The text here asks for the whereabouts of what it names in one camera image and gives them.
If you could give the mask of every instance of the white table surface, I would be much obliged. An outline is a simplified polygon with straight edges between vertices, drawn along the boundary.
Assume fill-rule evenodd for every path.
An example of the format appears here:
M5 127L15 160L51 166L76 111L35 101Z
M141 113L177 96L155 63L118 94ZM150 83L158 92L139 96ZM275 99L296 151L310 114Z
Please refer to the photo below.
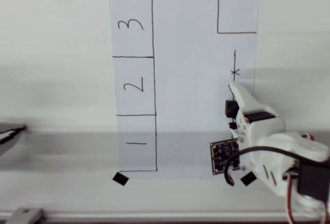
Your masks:
M255 95L288 129L328 143L330 0L261 0ZM30 133L0 158L0 217L56 220L283 220L261 182L112 181L116 107L108 0L0 0L1 117Z

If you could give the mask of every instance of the white paper sheet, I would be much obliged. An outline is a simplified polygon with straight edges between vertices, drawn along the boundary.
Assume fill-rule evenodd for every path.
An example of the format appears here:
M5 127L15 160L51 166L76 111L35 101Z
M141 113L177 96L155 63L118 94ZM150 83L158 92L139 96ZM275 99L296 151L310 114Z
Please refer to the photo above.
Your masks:
M258 0L110 0L122 171L213 177L228 84L253 90L257 13Z

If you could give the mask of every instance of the handwritten number 2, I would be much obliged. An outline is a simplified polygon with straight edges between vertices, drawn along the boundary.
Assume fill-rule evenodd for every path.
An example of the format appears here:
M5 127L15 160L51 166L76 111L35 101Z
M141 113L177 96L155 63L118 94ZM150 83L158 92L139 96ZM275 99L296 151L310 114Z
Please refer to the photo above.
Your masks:
M130 83L126 83L124 84L124 90L126 91L126 86L132 86L134 88L137 88L138 90L140 90L141 92L143 92L143 77L141 77L141 87L139 88L138 86L136 85L133 85L133 84L130 84Z

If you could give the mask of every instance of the red wire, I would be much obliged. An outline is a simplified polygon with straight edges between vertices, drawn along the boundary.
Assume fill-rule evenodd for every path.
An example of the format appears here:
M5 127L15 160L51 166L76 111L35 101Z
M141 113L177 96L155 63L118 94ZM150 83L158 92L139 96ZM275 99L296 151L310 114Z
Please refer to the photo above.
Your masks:
M288 190L287 190L287 214L288 214L288 218L289 218L289 223L295 224L293 216L292 216L292 209L291 209L291 191L292 191L292 176L289 175ZM324 202L323 224L327 224L328 223L327 220L328 220L328 204L327 204L327 202Z
M287 214L289 217L290 224L295 224L291 210L291 189L292 189L292 176L289 175L288 191L287 191Z
M324 224L328 223L328 204L324 202Z

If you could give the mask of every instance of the black cable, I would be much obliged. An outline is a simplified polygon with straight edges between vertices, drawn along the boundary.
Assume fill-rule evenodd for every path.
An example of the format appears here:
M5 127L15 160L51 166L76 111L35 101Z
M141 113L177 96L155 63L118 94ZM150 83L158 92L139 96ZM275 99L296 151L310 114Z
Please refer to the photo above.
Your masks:
M228 184L230 184L231 186L234 186L234 180L233 178L228 174L228 169L229 169L229 165L230 163L236 158L239 157L240 155L244 154L244 153L249 153L249 152L253 152L253 151L271 151L271 152L275 152L275 153L281 153L284 154L285 156L289 156L292 157L294 159L300 160L301 162L308 164L308 165L312 165L312 166L318 166L318 167L323 167L323 168L327 168L330 169L330 165L328 164L324 164L321 162L317 162L317 161L313 161L311 159L308 159L306 157L300 156L296 153L292 153L286 150L282 150L279 148L274 148L274 147L266 147L266 146L256 146L256 147L251 147L251 148L246 148L240 151L237 151L236 153L233 153L231 156L229 156L227 163L225 165L224 168L224 175L225 175L225 179L226 182Z
M0 145L4 144L10 140L12 140L15 136L17 136L21 131L25 130L26 127L21 127L21 128L15 128L15 129L10 129L4 132L1 132L0 134L6 133L6 132L12 132L10 135L0 139Z

